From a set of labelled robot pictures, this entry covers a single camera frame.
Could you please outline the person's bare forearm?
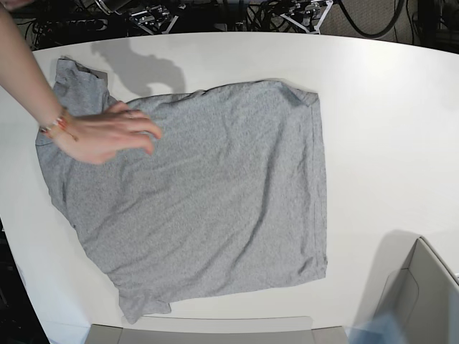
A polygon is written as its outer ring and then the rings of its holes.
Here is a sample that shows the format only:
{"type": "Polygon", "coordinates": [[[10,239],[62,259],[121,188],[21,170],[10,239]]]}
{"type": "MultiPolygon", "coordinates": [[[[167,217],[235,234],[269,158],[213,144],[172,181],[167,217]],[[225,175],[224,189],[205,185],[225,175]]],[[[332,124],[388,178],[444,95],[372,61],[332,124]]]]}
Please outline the person's bare forearm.
{"type": "Polygon", "coordinates": [[[1,7],[1,86],[39,123],[42,131],[54,135],[62,129],[65,110],[4,6],[1,7]]]}

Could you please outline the person's bare hand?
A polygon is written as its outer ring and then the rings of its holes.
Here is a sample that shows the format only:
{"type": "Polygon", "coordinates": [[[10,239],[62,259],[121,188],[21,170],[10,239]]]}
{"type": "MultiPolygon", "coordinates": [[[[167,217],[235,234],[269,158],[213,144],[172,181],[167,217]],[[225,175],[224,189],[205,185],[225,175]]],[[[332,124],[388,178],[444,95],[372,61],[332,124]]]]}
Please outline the person's bare hand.
{"type": "Polygon", "coordinates": [[[53,142],[77,161],[102,164],[118,151],[141,149],[151,155],[151,137],[162,132],[147,115],[117,102],[103,113],[67,118],[64,130],[53,136],[53,142]]]}

